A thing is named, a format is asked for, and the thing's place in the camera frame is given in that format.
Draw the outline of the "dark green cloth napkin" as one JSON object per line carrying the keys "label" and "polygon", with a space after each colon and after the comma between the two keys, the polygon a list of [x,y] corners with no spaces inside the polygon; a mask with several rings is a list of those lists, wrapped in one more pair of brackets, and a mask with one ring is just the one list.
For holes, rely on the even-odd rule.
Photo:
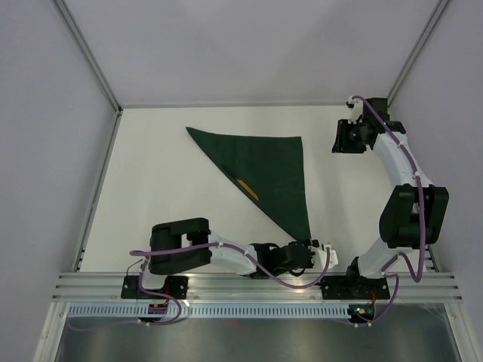
{"label": "dark green cloth napkin", "polygon": [[[295,241],[312,238],[301,137],[255,137],[188,127],[197,146],[245,196]],[[252,198],[237,182],[258,195]]]}

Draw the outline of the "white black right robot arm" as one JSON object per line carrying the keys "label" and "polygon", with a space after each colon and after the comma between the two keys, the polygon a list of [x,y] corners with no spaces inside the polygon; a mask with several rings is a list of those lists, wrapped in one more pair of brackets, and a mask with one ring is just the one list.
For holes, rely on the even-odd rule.
{"label": "white black right robot arm", "polygon": [[371,279],[386,276],[399,260],[404,261],[414,282],[424,273],[426,247],[440,235],[449,202],[445,187],[435,186],[422,171],[410,149],[400,121],[391,120],[385,98],[351,96],[346,106],[351,115],[337,122],[332,151],[340,154],[374,152],[393,187],[379,220],[379,237],[356,258],[346,276],[346,292],[361,298],[372,288]]}

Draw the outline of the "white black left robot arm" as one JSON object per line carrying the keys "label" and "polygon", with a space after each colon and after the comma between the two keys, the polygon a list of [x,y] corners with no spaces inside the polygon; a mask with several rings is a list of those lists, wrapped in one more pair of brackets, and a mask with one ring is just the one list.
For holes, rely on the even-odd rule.
{"label": "white black left robot arm", "polygon": [[204,218],[155,225],[149,245],[152,252],[179,249],[183,238],[198,249],[149,258],[149,273],[138,283],[139,291],[147,298],[155,299],[163,294],[165,281],[159,275],[175,275],[210,264],[250,279],[267,279],[268,274],[300,276],[315,266],[311,241],[292,241],[283,247],[274,243],[241,245],[243,252],[251,256],[248,259],[237,250],[216,246],[221,238],[209,229],[209,222]]}

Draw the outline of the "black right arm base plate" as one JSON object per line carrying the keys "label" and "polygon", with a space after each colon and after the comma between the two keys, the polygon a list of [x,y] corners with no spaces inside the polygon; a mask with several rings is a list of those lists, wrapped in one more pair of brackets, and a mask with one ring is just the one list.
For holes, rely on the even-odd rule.
{"label": "black right arm base plate", "polygon": [[389,300],[391,298],[385,278],[369,279],[347,276],[327,276],[320,282],[323,300]]}

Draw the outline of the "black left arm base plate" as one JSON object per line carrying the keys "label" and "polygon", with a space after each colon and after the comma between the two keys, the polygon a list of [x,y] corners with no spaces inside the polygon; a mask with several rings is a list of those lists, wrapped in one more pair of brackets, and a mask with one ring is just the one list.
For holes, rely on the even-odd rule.
{"label": "black left arm base plate", "polygon": [[143,281],[143,289],[139,286],[138,275],[127,275],[124,277],[121,289],[121,299],[163,299],[159,293],[185,299],[189,289],[189,278],[186,276],[162,277],[160,284],[148,285]]}

